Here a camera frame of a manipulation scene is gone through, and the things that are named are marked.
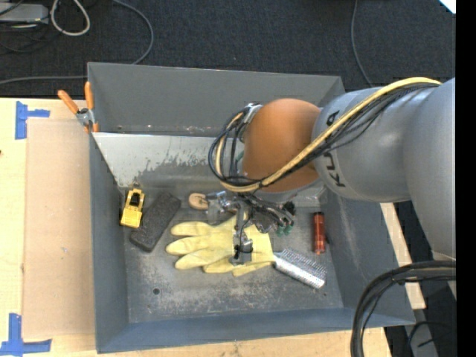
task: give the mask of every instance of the white cable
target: white cable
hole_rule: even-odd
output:
[[[78,1],[78,0],[73,0],[74,3],[81,9],[81,12],[83,12],[83,15],[84,17],[86,18],[86,27],[80,31],[80,32],[68,32],[64,29],[62,29],[56,22],[56,19],[54,18],[54,13],[56,12],[56,9],[57,9],[57,5],[58,5],[58,2],[60,0],[54,0],[53,2],[53,6],[51,7],[51,10],[50,10],[50,17],[51,17],[51,23],[53,24],[53,26],[61,33],[64,33],[66,34],[67,36],[82,36],[84,33],[87,33],[89,28],[91,27],[91,22],[89,20],[89,16],[86,12],[86,10],[84,9],[84,7],[81,5],[81,3]]]

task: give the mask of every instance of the black carpet floor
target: black carpet floor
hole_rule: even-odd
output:
[[[438,0],[118,0],[148,22],[111,0],[80,1],[91,19],[82,36],[51,23],[0,24],[0,97],[55,98],[64,89],[83,99],[90,61],[335,75],[347,91],[455,77],[456,16]],[[49,9],[53,0],[25,2]],[[64,30],[85,27],[72,0],[62,0],[56,18]],[[431,258],[411,203],[397,209],[413,259]],[[438,315],[430,317],[451,324],[450,339],[437,347],[440,357],[455,356],[455,302],[442,290],[427,300],[448,306],[431,304]],[[411,356],[401,333],[387,330],[394,355]]]

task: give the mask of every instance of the yellow glove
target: yellow glove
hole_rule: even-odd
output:
[[[253,240],[251,261],[238,266],[229,262],[235,254],[233,235],[236,223],[237,217],[233,216],[217,226],[199,221],[175,225],[170,229],[172,235],[188,237],[170,243],[165,250],[172,255],[182,255],[175,264],[181,270],[202,267],[207,273],[231,271],[236,277],[270,266],[274,262],[274,255],[269,235],[260,233],[254,225],[244,230],[248,238]]]

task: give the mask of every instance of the yellow cable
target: yellow cable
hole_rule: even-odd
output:
[[[345,112],[339,119],[337,119],[331,126],[327,127],[314,141],[310,144],[307,145],[306,148],[304,148],[298,155],[296,155],[288,164],[284,165],[281,167],[278,171],[274,172],[272,175],[264,178],[261,181],[261,184],[256,182],[250,185],[242,186],[242,187],[237,187],[232,184],[226,183],[221,181],[220,184],[222,184],[223,187],[225,187],[228,190],[231,190],[233,192],[238,192],[238,193],[246,193],[246,192],[251,192],[256,189],[260,189],[261,187],[266,187],[276,180],[279,179],[284,173],[289,171],[291,168],[293,168],[297,163],[299,163],[301,160],[303,160],[305,157],[307,157],[308,154],[310,154],[318,145],[320,145],[323,141],[325,141],[337,128],[339,128],[342,124],[344,124],[347,120],[349,120],[353,115],[357,114],[360,112],[365,106],[368,106],[370,103],[372,103],[375,99],[381,97],[384,94],[387,94],[390,91],[399,89],[403,86],[406,85],[411,85],[413,83],[434,83],[436,85],[441,85],[442,83],[437,81],[437,80],[431,80],[429,78],[424,78],[424,77],[413,77],[413,78],[407,78],[405,80],[400,80],[394,83],[391,83],[390,85],[387,85],[378,91],[375,91],[373,94],[369,95],[366,97],[363,101],[361,101],[359,104],[356,106],[352,107],[351,110],[348,112]],[[217,162],[219,160],[219,157],[216,158],[216,165],[219,164]]]

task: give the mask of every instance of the cardboard sheet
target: cardboard sheet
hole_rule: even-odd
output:
[[[24,338],[94,333],[88,136],[76,119],[28,120]]]

